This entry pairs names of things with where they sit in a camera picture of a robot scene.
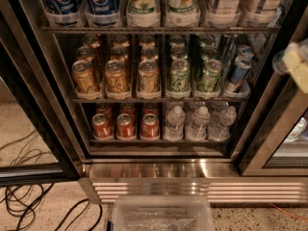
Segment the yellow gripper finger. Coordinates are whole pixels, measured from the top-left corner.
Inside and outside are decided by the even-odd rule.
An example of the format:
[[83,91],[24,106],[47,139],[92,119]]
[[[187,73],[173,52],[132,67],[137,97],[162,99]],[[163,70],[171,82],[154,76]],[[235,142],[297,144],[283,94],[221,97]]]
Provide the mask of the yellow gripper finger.
[[296,42],[288,45],[283,63],[296,85],[303,93],[308,93],[308,62],[300,56],[300,46]]
[[308,62],[308,38],[301,41],[299,44],[299,56],[304,62]]

